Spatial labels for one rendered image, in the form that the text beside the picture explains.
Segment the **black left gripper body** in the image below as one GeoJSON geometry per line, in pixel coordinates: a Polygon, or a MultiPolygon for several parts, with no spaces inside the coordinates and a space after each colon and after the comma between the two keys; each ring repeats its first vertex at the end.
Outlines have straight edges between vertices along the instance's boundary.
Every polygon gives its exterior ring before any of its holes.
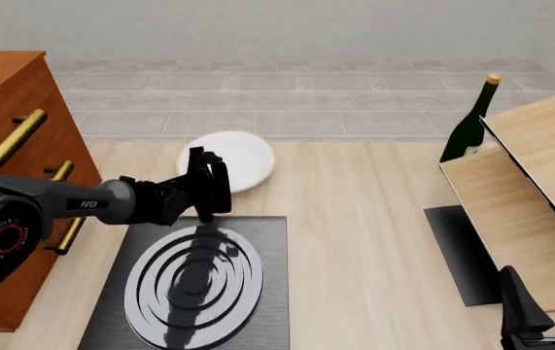
{"type": "Polygon", "coordinates": [[[214,220],[212,213],[211,173],[205,162],[204,148],[190,148],[187,175],[191,180],[191,197],[197,217],[202,224],[214,220]]]}

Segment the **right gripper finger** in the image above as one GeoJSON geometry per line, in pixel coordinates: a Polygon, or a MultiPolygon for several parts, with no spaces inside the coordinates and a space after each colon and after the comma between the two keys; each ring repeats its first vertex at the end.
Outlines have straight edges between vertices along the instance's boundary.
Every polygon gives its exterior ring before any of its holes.
{"type": "Polygon", "coordinates": [[[554,321],[533,299],[514,267],[503,267],[499,279],[503,333],[543,333],[555,326],[554,321]]]}

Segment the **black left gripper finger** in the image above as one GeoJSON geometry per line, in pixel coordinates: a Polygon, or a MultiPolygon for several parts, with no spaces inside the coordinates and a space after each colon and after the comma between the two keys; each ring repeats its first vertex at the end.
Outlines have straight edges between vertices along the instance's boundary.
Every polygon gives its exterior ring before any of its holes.
{"type": "Polygon", "coordinates": [[[226,164],[224,162],[214,162],[211,165],[212,171],[212,212],[226,214],[231,212],[232,200],[229,184],[229,177],[226,164]]]}

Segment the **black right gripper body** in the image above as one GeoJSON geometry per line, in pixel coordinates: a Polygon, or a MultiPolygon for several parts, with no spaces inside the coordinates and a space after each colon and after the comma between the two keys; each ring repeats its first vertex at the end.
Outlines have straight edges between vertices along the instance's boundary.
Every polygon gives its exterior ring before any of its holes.
{"type": "Polygon", "coordinates": [[[555,337],[546,337],[539,328],[501,331],[503,350],[555,350],[555,337]]]}

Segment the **white round plate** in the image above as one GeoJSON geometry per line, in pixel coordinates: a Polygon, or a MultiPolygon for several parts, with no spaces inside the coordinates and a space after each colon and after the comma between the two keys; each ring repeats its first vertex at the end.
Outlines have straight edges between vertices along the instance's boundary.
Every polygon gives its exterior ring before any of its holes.
{"type": "Polygon", "coordinates": [[[209,133],[192,140],[178,156],[179,175],[187,173],[190,148],[202,147],[223,159],[232,193],[244,192],[262,183],[275,166],[273,148],[264,139],[242,131],[209,133]]]}

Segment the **flat black stove plate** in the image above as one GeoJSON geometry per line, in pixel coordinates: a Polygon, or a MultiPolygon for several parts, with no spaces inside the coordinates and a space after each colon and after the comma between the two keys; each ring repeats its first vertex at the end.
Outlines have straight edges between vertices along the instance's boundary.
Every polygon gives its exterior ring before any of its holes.
{"type": "Polygon", "coordinates": [[[129,227],[78,350],[290,350],[287,220],[129,227]]]}

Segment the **pale wooden slanted box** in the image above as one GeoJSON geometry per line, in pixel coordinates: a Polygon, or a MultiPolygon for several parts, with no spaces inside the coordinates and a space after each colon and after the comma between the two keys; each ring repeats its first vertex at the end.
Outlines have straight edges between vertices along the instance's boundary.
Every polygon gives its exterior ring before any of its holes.
{"type": "Polygon", "coordinates": [[[496,267],[555,312],[555,96],[479,123],[497,144],[440,168],[496,267]]]}

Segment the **dark green wine bottle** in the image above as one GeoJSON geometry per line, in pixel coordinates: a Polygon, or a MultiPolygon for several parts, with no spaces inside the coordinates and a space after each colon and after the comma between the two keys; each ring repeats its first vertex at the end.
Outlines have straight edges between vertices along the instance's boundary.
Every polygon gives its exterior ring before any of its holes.
{"type": "Polygon", "coordinates": [[[484,119],[502,77],[492,74],[487,77],[475,104],[469,113],[456,125],[439,160],[440,163],[474,154],[482,145],[485,129],[484,119]]]}

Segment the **wooden cabinet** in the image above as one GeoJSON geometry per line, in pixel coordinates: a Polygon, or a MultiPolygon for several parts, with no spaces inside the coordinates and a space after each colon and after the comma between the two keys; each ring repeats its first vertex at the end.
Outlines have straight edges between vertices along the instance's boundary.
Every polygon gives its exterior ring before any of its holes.
{"type": "MultiPolygon", "coordinates": [[[[0,142],[17,125],[12,118],[28,116],[36,109],[48,114],[47,121],[0,168],[0,174],[50,179],[44,168],[74,162],[68,183],[96,186],[101,182],[93,159],[72,119],[71,113],[45,61],[44,52],[0,52],[0,142]]],[[[52,224],[50,238],[38,244],[34,253],[0,284],[0,332],[14,332],[42,288],[57,259],[44,250],[58,241],[71,221],[52,224]]]]}

